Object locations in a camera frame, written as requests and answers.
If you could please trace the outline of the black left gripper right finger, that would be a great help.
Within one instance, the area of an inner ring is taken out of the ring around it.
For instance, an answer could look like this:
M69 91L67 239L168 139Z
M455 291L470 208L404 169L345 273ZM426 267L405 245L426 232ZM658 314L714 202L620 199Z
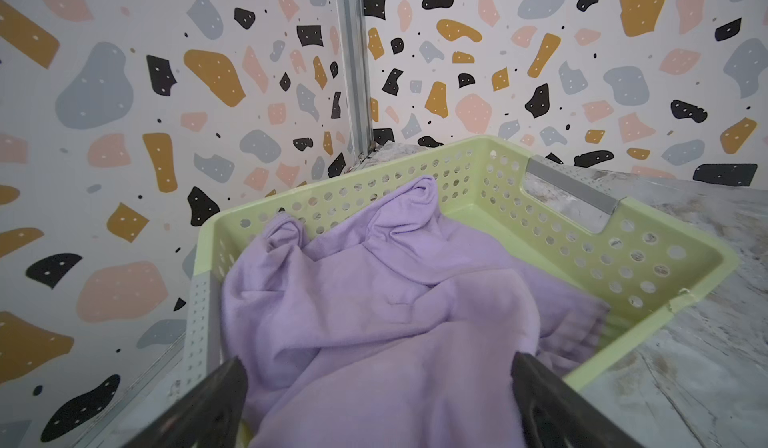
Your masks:
M527 446L630 448L639 445L533 355L517 353L514 356L511 378Z

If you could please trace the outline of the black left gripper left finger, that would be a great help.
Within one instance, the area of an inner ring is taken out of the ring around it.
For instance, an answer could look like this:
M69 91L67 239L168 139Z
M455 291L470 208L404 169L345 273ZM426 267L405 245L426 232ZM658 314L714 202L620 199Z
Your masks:
M246 370L233 357L132 438L137 448L234 447L248 388Z

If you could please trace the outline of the lilac t-shirt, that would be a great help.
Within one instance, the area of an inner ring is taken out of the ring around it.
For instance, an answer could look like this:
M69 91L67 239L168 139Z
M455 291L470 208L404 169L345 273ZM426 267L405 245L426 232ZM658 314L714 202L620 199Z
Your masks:
M276 215L222 288L255 447L515 447L514 356L566 375L609 306L444 216L416 179L310 238Z

